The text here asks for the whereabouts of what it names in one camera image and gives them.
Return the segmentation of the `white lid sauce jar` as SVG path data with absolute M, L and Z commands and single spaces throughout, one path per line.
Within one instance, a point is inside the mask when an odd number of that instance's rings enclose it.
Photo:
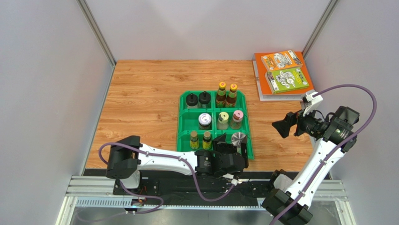
M 198 117 L 199 129 L 210 130 L 212 126 L 212 116 L 208 113 L 201 113 Z

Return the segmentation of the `small yellow label oil bottle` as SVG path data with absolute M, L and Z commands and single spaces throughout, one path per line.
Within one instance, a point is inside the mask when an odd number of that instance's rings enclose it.
M 190 133 L 190 147 L 192 150 L 198 150 L 199 149 L 199 138 L 198 138 L 198 133 L 193 130 Z

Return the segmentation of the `black lid jar white granules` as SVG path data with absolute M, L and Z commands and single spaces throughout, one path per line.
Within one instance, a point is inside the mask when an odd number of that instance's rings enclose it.
M 190 93 L 186 96 L 185 99 L 186 108 L 187 109 L 196 109 L 199 107 L 199 99 L 198 96 L 194 93 Z

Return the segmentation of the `silver lid glass jar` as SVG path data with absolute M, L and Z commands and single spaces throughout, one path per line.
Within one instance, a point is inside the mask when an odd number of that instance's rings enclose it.
M 247 142 L 248 137 L 247 134 L 243 132 L 236 132 L 231 137 L 231 143 L 236 148 L 236 151 L 241 154 L 240 144 L 241 142 Z

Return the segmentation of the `yellow cap soy sauce bottle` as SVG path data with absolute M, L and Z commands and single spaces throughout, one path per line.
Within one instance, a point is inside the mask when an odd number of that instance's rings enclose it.
M 235 107 L 237 101 L 237 84 L 233 83 L 230 85 L 229 92 L 226 97 L 225 107 Z

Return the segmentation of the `yellow-green lid sesame jar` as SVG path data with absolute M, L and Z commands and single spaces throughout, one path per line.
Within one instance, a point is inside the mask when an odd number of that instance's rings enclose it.
M 229 114 L 227 112 L 220 112 L 217 119 L 217 129 L 227 130 L 229 127 Z

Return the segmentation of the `pink lid spice bottle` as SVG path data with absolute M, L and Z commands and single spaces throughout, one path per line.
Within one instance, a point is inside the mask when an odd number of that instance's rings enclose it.
M 230 121 L 230 127 L 235 130 L 240 129 L 242 126 L 243 118 L 244 118 L 244 113 L 241 110 L 235 110 L 232 114 L 232 119 Z

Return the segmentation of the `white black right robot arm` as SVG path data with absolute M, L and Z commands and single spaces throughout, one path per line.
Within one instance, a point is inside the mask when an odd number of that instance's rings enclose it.
M 291 179 L 284 170 L 272 174 L 267 194 L 262 202 L 271 215 L 277 217 L 284 225 L 305 225 L 313 215 L 309 212 L 316 190 L 332 166 L 339 161 L 356 143 L 356 138 L 342 145 L 334 153 L 332 150 L 343 140 L 353 134 L 353 125 L 359 121 L 360 114 L 345 106 L 331 112 L 329 119 L 317 119 L 316 112 L 304 115 L 303 110 L 289 112 L 283 120 L 272 123 L 279 134 L 286 138 L 292 126 L 296 125 L 295 136 L 307 133 L 316 142 L 312 154 L 298 173 Z

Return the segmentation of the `yellow cap green label bottle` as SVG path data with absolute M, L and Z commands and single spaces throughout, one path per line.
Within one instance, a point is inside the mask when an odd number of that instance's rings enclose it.
M 216 93 L 216 107 L 223 108 L 226 103 L 226 83 L 220 82 Z

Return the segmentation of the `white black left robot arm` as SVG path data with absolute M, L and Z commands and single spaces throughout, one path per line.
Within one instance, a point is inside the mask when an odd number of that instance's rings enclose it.
M 225 139 L 226 134 L 216 137 L 212 142 L 213 150 L 177 152 L 143 144 L 139 136 L 132 135 L 103 144 L 99 157 L 107 165 L 105 176 L 122 181 L 129 189 L 139 187 L 142 170 L 232 179 L 234 174 L 249 166 L 248 136 L 244 135 L 238 145 L 225 142 Z

